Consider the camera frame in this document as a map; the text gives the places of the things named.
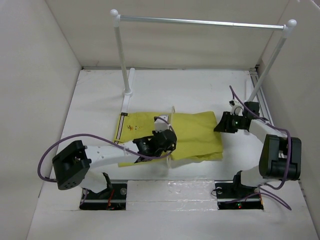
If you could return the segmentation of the yellow trousers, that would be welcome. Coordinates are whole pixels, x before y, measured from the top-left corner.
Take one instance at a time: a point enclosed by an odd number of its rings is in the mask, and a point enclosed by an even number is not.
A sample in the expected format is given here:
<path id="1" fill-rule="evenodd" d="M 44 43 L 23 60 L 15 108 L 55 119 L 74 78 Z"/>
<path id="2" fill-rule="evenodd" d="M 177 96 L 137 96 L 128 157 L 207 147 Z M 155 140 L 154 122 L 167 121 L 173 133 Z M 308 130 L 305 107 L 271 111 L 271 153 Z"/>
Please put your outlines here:
<path id="1" fill-rule="evenodd" d="M 121 113 L 113 141 L 123 144 L 151 136 L 155 130 L 154 117 L 162 115 L 162 112 Z M 170 155 L 172 161 L 184 165 L 222 160 L 223 141 L 221 134 L 214 131 L 217 126 L 214 112 L 173 113 L 169 122 L 177 136 L 176 149 Z"/>

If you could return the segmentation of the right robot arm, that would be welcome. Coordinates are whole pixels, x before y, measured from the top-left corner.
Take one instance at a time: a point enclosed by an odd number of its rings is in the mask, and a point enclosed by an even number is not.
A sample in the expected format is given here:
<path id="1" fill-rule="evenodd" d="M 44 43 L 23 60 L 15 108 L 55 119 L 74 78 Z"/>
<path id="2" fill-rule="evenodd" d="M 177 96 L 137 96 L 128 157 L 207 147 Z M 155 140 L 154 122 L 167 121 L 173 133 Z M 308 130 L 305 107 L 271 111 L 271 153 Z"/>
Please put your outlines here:
<path id="1" fill-rule="evenodd" d="M 225 111 L 215 132 L 235 134 L 245 130 L 253 134 L 263 144 L 258 165 L 249 170 L 237 172 L 229 192 L 233 198 L 252 195 L 256 188 L 268 186 L 272 181 L 297 181 L 301 175 L 302 141 L 292 137 L 284 129 L 273 126 L 259 114 L 258 102 L 229 102 L 231 111 Z"/>

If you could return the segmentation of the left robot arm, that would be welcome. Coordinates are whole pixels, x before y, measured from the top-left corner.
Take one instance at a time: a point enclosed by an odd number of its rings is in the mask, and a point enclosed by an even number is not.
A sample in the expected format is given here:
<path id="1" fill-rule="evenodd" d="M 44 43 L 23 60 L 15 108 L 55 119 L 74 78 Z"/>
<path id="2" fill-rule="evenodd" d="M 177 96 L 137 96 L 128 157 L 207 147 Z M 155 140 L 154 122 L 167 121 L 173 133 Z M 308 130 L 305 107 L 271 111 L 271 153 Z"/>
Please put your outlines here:
<path id="1" fill-rule="evenodd" d="M 176 146 L 177 136 L 170 129 L 123 144 L 109 142 L 105 146 L 86 146 L 81 140 L 75 140 L 52 159 L 57 187 L 64 191 L 80 186 L 100 198 L 107 198 L 112 191 L 107 174 L 96 172 L 96 168 L 159 160 L 170 155 Z"/>

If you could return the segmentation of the white clothes rack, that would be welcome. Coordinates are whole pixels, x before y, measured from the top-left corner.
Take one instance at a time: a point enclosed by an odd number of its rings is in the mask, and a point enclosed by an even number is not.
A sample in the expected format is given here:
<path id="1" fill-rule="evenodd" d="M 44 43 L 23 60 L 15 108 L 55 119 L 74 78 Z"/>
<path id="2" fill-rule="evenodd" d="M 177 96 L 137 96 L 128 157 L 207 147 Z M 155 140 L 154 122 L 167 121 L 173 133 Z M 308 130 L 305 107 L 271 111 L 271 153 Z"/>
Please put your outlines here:
<path id="1" fill-rule="evenodd" d="M 122 72 L 122 78 L 124 82 L 123 91 L 123 102 L 121 112 L 126 113 L 129 108 L 130 99 L 133 94 L 132 83 L 134 81 L 135 69 L 131 68 L 127 72 L 123 43 L 121 39 L 120 32 L 120 22 L 146 22 L 146 23 L 164 23 L 164 24 L 185 24 L 185 25 L 203 25 L 203 26 L 214 26 L 214 27 L 226 27 L 226 28 L 243 28 L 243 29 L 259 29 L 259 30 L 271 30 L 271 31 L 281 31 L 281 37 L 271 54 L 270 59 L 265 66 L 264 71 L 257 80 L 254 89 L 249 96 L 248 100 L 252 101 L 258 91 L 260 90 L 262 83 L 269 73 L 271 67 L 273 66 L 276 58 L 278 57 L 281 49 L 283 48 L 286 40 L 291 35 L 295 27 L 297 26 L 297 21 L 294 19 L 288 20 L 284 25 L 270 25 L 270 24 L 254 24 L 254 23 L 239 23 L 239 22 L 225 22 L 225 21 L 210 21 L 210 20 L 195 20 L 195 19 L 180 19 L 180 18 L 164 18 L 164 17 L 145 17 L 145 16 L 128 16 L 121 15 L 116 9 L 110 11 L 112 17 L 113 29 L 116 38 L 117 50 L 119 55 L 119 62 Z"/>

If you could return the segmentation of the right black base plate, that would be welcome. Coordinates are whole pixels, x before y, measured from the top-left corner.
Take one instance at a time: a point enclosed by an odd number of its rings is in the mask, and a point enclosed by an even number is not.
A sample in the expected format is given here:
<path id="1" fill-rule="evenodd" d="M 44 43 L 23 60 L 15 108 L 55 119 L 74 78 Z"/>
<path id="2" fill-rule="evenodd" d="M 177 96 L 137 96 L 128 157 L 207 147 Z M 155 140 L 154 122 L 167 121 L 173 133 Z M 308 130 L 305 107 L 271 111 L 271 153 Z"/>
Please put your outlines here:
<path id="1" fill-rule="evenodd" d="M 211 195 L 217 200 L 218 210 L 263 210 L 261 197 L 255 187 L 237 186 L 232 180 L 215 180 Z"/>

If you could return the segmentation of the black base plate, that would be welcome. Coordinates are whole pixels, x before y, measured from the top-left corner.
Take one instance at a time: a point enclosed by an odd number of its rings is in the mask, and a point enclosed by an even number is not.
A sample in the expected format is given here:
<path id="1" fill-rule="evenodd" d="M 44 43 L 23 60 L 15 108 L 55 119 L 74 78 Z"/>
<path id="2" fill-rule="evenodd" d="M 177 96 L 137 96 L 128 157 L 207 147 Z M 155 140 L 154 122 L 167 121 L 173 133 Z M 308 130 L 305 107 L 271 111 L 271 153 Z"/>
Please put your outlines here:
<path id="1" fill-rule="evenodd" d="M 79 209 L 84 211 L 124 211 L 126 210 L 127 181 L 112 181 L 113 190 L 106 196 L 86 191 L 82 193 Z"/>
<path id="2" fill-rule="evenodd" d="M 255 187 L 237 186 L 232 180 L 215 180 L 211 195 L 217 200 L 218 210 L 263 210 L 261 197 Z"/>

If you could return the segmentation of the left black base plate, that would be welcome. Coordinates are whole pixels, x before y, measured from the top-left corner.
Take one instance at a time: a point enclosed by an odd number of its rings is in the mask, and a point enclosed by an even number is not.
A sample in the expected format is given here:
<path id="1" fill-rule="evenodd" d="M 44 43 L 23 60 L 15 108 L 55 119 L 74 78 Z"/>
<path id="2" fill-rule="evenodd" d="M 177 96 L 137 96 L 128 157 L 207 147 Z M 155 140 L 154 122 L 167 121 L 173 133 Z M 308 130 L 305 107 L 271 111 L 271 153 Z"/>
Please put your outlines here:
<path id="1" fill-rule="evenodd" d="M 112 181 L 113 190 L 106 196 L 86 191 L 82 193 L 79 209 L 84 211 L 124 211 L 126 210 L 127 181 Z"/>

